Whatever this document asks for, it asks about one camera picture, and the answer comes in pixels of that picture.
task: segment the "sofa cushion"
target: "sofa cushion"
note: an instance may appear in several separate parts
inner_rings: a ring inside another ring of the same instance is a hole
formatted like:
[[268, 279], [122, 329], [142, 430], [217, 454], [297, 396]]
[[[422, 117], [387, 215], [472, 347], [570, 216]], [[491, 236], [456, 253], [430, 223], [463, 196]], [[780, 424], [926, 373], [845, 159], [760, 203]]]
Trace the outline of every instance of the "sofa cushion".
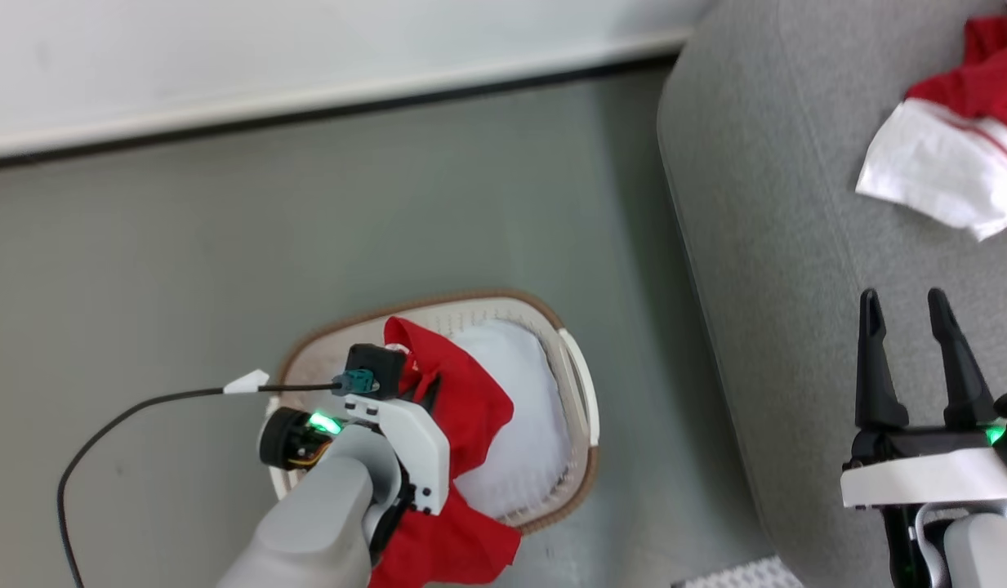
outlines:
[[854, 428], [858, 294], [879, 290], [913, 424], [941, 424], [925, 295], [950, 296], [996, 394], [1007, 391], [1007, 231], [966, 232], [854, 193], [907, 87], [962, 56], [1000, 0], [720, 4], [660, 107], [679, 223], [761, 523], [812, 587], [890, 585], [879, 513], [840, 492]]

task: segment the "connector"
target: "connector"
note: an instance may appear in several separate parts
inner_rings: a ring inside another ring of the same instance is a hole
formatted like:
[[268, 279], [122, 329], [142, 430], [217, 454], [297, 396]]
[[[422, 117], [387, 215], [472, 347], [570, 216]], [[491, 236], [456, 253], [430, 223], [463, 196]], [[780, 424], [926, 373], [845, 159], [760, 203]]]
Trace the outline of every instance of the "connector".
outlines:
[[332, 378], [332, 383], [341, 385], [335, 393], [338, 395], [368, 395], [380, 390], [380, 384], [377, 384], [373, 372], [369, 370], [348, 370]]

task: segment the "black cable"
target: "black cable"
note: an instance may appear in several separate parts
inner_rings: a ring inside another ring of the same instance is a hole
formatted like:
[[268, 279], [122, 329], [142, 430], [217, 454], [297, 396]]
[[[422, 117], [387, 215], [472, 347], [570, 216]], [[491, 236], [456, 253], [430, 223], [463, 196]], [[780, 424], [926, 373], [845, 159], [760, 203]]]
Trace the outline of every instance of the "black cable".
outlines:
[[[260, 387], [258, 391], [260, 392], [312, 392], [312, 391], [332, 391], [339, 390], [342, 384], [332, 383], [332, 384], [304, 384], [304, 385], [276, 385], [272, 384], [269, 387]], [[71, 461], [68, 462], [66, 468], [63, 468], [63, 473], [59, 476], [59, 483], [56, 485], [56, 521], [59, 524], [59, 541], [63, 546], [63, 557], [67, 558], [67, 565], [71, 570], [71, 578], [75, 581], [76, 588], [85, 588], [85, 584], [82, 582], [82, 576], [79, 573], [79, 563], [75, 562], [75, 550], [71, 548], [71, 541], [67, 535], [67, 517], [63, 512], [63, 494], [67, 489], [67, 480], [75, 472], [75, 468], [82, 461], [83, 457], [86, 457], [86, 453], [89, 453], [90, 449], [99, 442], [99, 440], [104, 439], [104, 435], [108, 435], [111, 429], [121, 425], [123, 421], [134, 416], [134, 414], [139, 413], [141, 410], [147, 409], [149, 406], [163, 405], [166, 402], [173, 402], [177, 400], [194, 399], [200, 397], [214, 397], [224, 394], [223, 388], [205, 388], [205, 390], [200, 391], [190, 391], [190, 392], [177, 392], [174, 395], [165, 395], [161, 397], [155, 397], [153, 399], [145, 400], [144, 402], [137, 403], [126, 409], [125, 413], [120, 414], [115, 417], [107, 425], [97, 431], [92, 438], [89, 438], [88, 442], [83, 444], [82, 449], [75, 454]]]
[[269, 387], [260, 387], [260, 392], [313, 392], [313, 391], [338, 391], [342, 388], [341, 383], [332, 384], [271, 384]]

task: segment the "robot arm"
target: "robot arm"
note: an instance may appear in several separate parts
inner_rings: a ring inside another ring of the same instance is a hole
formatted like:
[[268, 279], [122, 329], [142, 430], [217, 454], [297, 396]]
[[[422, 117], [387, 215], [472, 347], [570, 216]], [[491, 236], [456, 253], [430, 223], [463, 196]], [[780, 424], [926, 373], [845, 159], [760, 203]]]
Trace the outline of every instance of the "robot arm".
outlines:
[[[844, 505], [880, 510], [896, 588], [1007, 588], [1007, 395], [993, 403], [943, 291], [927, 300], [947, 375], [945, 425], [909, 427], [888, 373], [879, 298], [866, 290]], [[969, 513], [936, 520], [951, 508]]]
[[448, 441], [425, 406], [399, 398], [396, 354], [351, 348], [348, 373], [368, 371], [376, 387], [343, 396], [351, 421], [334, 439], [309, 413], [279, 409], [268, 418], [265, 464], [310, 469], [264, 517], [219, 588], [366, 587], [406, 510], [441, 512]]

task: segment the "white cloth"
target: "white cloth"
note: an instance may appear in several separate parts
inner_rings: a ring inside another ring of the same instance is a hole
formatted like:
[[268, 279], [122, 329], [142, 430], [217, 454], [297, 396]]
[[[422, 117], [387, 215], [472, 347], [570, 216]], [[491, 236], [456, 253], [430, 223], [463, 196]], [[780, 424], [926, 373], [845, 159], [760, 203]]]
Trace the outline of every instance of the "white cloth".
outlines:
[[908, 205], [979, 241], [995, 236], [1007, 228], [1007, 127], [911, 98], [873, 137], [855, 191]]
[[503, 320], [488, 320], [451, 337], [507, 392], [514, 418], [496, 433], [484, 464], [456, 477], [474, 510], [499, 518], [542, 504], [571, 454], [558, 383], [540, 339]]

